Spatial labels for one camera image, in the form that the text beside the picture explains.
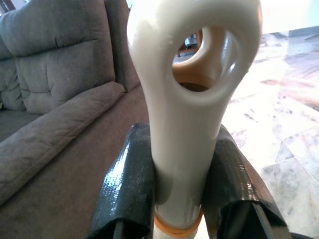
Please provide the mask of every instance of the glossy white surface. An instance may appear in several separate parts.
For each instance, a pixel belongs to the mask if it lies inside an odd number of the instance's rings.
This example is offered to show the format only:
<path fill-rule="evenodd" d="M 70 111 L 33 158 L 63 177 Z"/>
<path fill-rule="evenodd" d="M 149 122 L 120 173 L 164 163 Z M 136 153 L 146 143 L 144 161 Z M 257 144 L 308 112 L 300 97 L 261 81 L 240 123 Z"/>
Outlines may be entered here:
<path fill-rule="evenodd" d="M 128 43 L 150 117 L 156 212 L 172 227 L 185 229 L 197 219 L 220 122 L 256 55 L 260 25 L 257 0 L 140 0 L 133 5 Z M 201 28 L 199 51 L 172 66 L 185 37 Z M 175 78 L 209 89 L 193 92 Z"/>

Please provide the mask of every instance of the furniture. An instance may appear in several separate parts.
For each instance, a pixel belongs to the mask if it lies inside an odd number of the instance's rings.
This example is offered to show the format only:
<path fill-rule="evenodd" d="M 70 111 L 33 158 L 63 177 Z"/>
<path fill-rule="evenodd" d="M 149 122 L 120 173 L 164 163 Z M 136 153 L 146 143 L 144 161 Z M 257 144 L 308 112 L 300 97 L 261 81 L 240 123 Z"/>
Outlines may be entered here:
<path fill-rule="evenodd" d="M 105 172 L 147 121 L 125 0 L 32 0 L 0 17 L 0 238 L 84 238 Z"/>
<path fill-rule="evenodd" d="M 181 53 L 193 53 L 198 51 L 198 49 L 200 48 L 202 39 L 203 39 L 203 32 L 202 30 L 197 31 L 196 33 L 196 45 L 191 46 L 190 48 L 187 48 L 185 45 L 185 42 L 183 43 L 183 45 L 180 47 L 180 49 L 177 52 L 177 56 L 180 57 Z"/>

